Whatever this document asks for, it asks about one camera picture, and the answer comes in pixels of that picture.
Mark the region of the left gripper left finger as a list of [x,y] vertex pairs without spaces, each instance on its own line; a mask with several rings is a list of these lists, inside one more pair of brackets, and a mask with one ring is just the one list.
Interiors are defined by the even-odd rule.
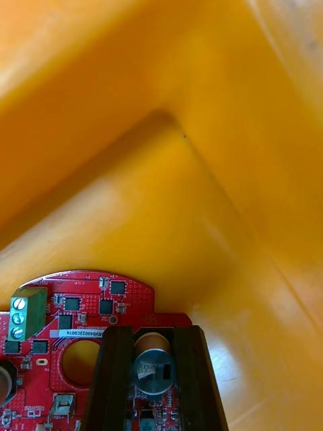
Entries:
[[123,430],[131,379],[133,328],[103,333],[81,430]]

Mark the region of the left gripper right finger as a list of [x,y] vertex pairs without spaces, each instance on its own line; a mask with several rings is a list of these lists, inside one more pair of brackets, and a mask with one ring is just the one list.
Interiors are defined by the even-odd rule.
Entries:
[[183,430],[228,430],[203,330],[174,328],[180,414]]

